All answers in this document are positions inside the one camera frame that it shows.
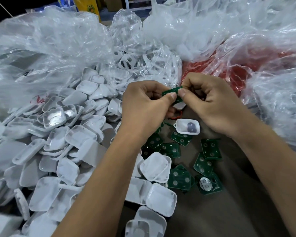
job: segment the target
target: human arm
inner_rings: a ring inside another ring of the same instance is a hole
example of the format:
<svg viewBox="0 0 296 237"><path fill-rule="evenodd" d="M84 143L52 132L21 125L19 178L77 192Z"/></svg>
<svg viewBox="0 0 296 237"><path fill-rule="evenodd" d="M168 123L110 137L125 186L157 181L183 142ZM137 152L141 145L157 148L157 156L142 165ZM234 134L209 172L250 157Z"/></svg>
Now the human arm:
<svg viewBox="0 0 296 237"><path fill-rule="evenodd" d="M176 94L160 98L168 89L156 81L128 85L120 129L52 237L115 236L140 148L163 119L174 114L170 106Z"/></svg>
<svg viewBox="0 0 296 237"><path fill-rule="evenodd" d="M296 153L253 115L219 77L189 73L178 91L214 131L231 137L247 155L287 229L296 236ZM203 101L191 89L206 94Z"/></svg>

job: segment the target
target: forearm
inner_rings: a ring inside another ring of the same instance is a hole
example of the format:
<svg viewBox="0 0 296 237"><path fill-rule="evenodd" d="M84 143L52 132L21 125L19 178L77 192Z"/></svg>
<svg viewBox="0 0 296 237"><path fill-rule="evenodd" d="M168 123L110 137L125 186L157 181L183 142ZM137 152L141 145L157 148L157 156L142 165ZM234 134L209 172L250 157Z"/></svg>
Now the forearm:
<svg viewBox="0 0 296 237"><path fill-rule="evenodd" d="M296 153L254 118L234 140L252 163L288 230L296 236Z"/></svg>
<svg viewBox="0 0 296 237"><path fill-rule="evenodd" d="M53 237L115 236L141 142L120 130Z"/></svg>

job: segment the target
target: person's right hand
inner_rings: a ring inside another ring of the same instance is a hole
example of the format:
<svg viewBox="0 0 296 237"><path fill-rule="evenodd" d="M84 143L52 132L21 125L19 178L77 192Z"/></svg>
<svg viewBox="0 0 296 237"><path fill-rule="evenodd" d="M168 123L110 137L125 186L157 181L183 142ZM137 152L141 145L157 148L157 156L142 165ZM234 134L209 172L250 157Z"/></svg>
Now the person's right hand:
<svg viewBox="0 0 296 237"><path fill-rule="evenodd" d="M231 138L241 135L243 128L260 120L236 96L225 80L200 73L188 73L178 90L184 103L195 111L211 129ZM202 90L205 101L191 89Z"/></svg>

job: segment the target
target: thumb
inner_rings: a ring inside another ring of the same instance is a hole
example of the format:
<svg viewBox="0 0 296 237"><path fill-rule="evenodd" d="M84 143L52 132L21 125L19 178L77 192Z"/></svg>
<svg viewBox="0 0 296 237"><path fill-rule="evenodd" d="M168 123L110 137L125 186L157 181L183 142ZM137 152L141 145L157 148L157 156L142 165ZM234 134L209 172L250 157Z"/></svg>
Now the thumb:
<svg viewBox="0 0 296 237"><path fill-rule="evenodd" d="M183 102L187 104L198 115L201 114L201 110L208 104L207 102L202 101L192 91L188 89L180 88L178 90L178 94L182 98Z"/></svg>
<svg viewBox="0 0 296 237"><path fill-rule="evenodd" d="M177 98L177 94L175 92L168 93L162 96L158 101L162 102L167 109L174 103Z"/></svg>

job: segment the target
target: white cable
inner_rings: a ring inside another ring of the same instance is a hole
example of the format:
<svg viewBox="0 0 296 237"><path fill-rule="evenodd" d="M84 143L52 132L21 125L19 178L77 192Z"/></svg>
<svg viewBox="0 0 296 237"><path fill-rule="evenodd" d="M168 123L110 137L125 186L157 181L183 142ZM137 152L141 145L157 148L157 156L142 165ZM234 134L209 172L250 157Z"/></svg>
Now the white cable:
<svg viewBox="0 0 296 237"><path fill-rule="evenodd" d="M2 8L11 16L11 17L13 17L12 15L11 15L11 13L10 12L8 12L8 10L0 3L0 6L2 6Z"/></svg>

